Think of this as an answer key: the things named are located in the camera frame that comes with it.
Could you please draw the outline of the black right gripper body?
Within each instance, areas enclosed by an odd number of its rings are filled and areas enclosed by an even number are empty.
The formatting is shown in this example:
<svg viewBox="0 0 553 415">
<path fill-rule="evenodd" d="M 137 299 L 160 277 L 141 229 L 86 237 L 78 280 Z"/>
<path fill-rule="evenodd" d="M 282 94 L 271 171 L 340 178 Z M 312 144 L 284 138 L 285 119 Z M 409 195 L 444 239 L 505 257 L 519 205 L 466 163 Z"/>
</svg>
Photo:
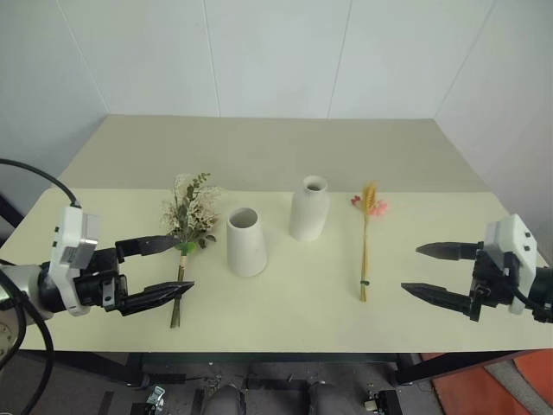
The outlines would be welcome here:
<svg viewBox="0 0 553 415">
<path fill-rule="evenodd" d="M 478 243 L 469 292 L 468 317 L 472 321 L 479 321 L 482 306 L 496 308 L 499 304 L 512 304 L 518 288 L 519 266 L 513 252 L 491 253 L 483 242 Z"/>
</svg>

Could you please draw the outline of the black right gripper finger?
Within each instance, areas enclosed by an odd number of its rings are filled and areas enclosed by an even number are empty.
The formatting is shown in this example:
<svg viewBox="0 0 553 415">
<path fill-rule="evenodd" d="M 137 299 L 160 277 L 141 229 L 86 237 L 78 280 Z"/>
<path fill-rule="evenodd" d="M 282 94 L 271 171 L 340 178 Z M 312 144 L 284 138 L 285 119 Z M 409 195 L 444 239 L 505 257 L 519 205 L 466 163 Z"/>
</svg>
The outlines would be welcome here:
<svg viewBox="0 0 553 415">
<path fill-rule="evenodd" d="M 431 284 L 401 283 L 401 287 L 427 303 L 470 316 L 471 299 L 468 296 L 453 293 L 443 287 Z"/>
<path fill-rule="evenodd" d="M 435 259 L 458 261 L 462 259 L 474 260 L 477 251 L 483 247 L 482 242 L 433 242 L 416 248 L 416 252 Z"/>
</svg>

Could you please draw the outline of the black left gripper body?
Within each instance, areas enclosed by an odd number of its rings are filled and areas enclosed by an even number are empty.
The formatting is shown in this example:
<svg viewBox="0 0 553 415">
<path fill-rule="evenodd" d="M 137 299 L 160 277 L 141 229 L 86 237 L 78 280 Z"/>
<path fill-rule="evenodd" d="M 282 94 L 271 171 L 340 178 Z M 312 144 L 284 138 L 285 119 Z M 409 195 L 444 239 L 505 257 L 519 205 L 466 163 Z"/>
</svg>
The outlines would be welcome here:
<svg viewBox="0 0 553 415">
<path fill-rule="evenodd" d="M 118 246 L 95 251 L 89 265 L 74 280 L 78 299 L 83 306 L 98 306 L 106 312 L 125 315 L 128 296 L 126 276 L 119 273 L 124 256 Z"/>
</svg>

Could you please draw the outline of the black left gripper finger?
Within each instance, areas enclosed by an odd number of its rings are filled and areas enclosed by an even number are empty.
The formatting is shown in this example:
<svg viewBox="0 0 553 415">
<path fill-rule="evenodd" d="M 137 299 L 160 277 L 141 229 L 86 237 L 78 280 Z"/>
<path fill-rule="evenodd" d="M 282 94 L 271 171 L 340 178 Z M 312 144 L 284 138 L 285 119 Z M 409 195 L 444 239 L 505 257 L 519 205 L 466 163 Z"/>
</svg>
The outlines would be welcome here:
<svg viewBox="0 0 553 415">
<path fill-rule="evenodd" d="M 153 235 L 117 241 L 115 249 L 118 261 L 124 262 L 127 257 L 157 254 L 173 248 L 179 243 L 180 240 L 173 235 Z"/>
<path fill-rule="evenodd" d="M 175 299 L 180 300 L 193 286 L 192 281 L 172 281 L 148 286 L 142 292 L 124 296 L 120 303 L 120 313 L 122 316 L 129 316 L 161 307 Z"/>
</svg>

